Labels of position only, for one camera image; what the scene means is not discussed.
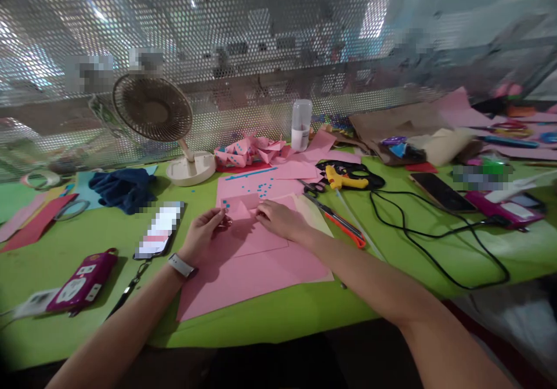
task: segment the white bottle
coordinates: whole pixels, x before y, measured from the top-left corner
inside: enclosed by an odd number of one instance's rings
[[[295,151],[301,152],[308,147],[312,111],[311,100],[299,99],[292,106],[292,149]]]

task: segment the fan base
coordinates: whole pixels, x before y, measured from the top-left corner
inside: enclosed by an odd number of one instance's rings
[[[216,170],[215,156],[207,151],[193,152],[194,161],[183,157],[171,161],[167,177],[176,186],[189,187],[199,184],[213,175]]]

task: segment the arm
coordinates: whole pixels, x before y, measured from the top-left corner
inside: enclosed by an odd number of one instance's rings
[[[258,209],[268,230],[307,248],[400,329],[424,387],[513,387],[458,319],[414,279],[365,251],[293,222],[286,206],[265,201]]]
[[[194,219],[178,256],[194,264],[199,253],[209,245],[215,228],[225,230],[229,221],[224,210],[219,209]],[[72,354],[47,388],[114,387],[183,284],[184,277],[165,264],[136,297],[108,318],[91,339]]]

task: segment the desk fan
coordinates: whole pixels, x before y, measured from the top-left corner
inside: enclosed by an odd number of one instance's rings
[[[139,135],[159,142],[177,143],[185,157],[174,160],[167,176],[177,186],[193,186],[207,180],[216,168],[213,154],[192,152],[184,137],[191,129],[193,113],[184,93],[163,78],[123,75],[112,90],[112,102],[124,123]]]

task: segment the navy towel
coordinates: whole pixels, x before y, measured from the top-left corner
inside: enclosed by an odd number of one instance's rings
[[[149,183],[156,177],[144,168],[124,168],[111,173],[95,173],[89,181],[89,188],[100,194],[99,203],[107,207],[119,207],[128,215],[133,215],[147,202],[155,200],[149,191]]]

